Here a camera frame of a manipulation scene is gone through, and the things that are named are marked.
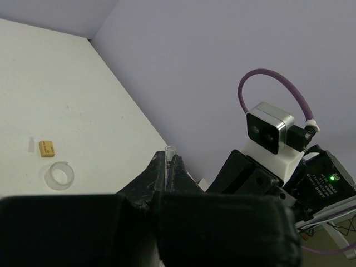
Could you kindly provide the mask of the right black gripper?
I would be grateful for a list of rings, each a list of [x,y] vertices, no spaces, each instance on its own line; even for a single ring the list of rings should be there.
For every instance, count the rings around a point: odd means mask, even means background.
[[[319,145],[307,149],[292,177],[283,186],[291,196],[295,220],[309,221],[325,207],[355,196],[355,182],[340,161]],[[206,190],[214,194],[281,196],[281,180],[251,157],[232,150],[216,179]]]

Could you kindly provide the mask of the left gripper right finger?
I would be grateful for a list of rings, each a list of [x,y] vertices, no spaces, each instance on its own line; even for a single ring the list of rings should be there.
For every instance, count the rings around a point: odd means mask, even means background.
[[[171,171],[155,205],[165,266],[301,266],[294,214],[280,198],[203,191],[180,156]]]

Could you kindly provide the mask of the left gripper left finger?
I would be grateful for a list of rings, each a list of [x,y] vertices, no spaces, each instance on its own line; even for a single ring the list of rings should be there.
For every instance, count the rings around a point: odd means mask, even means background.
[[[2,266],[160,266],[149,213],[165,156],[111,194],[1,199]]]

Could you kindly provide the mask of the grey clear pen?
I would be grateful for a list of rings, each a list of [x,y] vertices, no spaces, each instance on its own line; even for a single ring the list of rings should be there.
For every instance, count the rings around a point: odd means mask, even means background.
[[[175,146],[165,147],[165,190],[170,191],[171,189],[171,167],[172,160],[176,154]]]

